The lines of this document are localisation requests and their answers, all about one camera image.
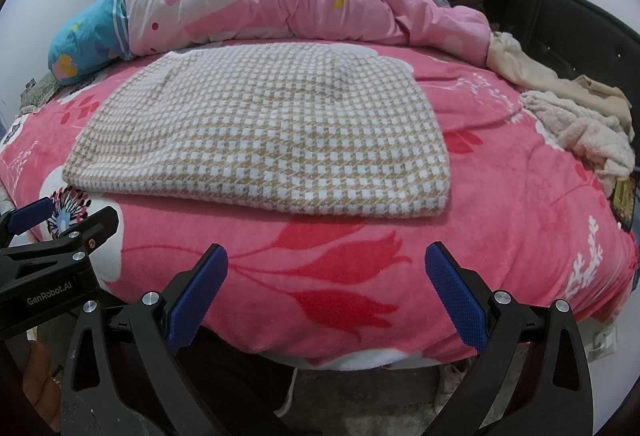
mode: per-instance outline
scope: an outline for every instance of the metal screw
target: metal screw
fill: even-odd
[[[509,304],[511,302],[511,295],[505,291],[497,291],[494,299],[498,304]]]
[[[556,301],[556,308],[562,313],[567,313],[571,309],[567,301]]]
[[[142,302],[147,306],[153,306],[156,302],[158,302],[159,298],[160,296],[156,292],[150,291],[142,298]]]
[[[84,303],[84,306],[82,306],[82,310],[84,310],[84,313],[91,313],[97,307],[98,303],[96,301],[88,301]]]

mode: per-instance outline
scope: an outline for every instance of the houndstooth towel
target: houndstooth towel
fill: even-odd
[[[150,64],[100,106],[63,177],[87,191],[410,218],[446,206],[449,159],[402,63],[280,43]]]

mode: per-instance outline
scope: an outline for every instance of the pink fleece blanket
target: pink fleece blanket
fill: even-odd
[[[437,218],[288,216],[169,198],[87,194],[62,166],[100,103],[154,58],[120,63],[20,117],[0,143],[0,178],[18,206],[51,196],[50,239],[109,204],[120,228],[92,255],[125,300],[162,289],[212,242],[230,271],[206,326],[242,350],[294,365],[362,369],[469,356],[424,271],[443,241],[461,265],[524,303],[568,300],[578,317],[624,304],[637,260],[593,173],[522,111],[495,74],[424,48],[336,45],[398,59],[430,100],[450,155],[451,195]]]

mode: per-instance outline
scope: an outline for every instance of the human hand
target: human hand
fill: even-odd
[[[49,377],[51,357],[36,340],[30,341],[30,357],[22,376],[22,391],[54,432],[60,432],[60,388]]]

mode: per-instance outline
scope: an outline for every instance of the black headboard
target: black headboard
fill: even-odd
[[[640,34],[586,0],[492,0],[487,10],[490,21],[561,78],[587,75],[623,90],[640,128]],[[640,160],[640,134],[633,148]]]

